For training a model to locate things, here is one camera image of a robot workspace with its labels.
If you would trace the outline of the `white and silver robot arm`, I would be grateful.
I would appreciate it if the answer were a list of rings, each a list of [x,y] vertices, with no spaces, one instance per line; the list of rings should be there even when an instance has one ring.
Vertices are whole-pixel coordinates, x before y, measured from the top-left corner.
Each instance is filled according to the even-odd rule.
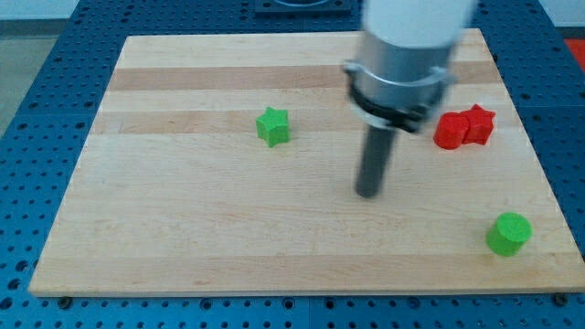
[[[366,0],[353,59],[344,64],[352,109],[376,132],[416,132],[453,83],[453,49],[475,0]]]

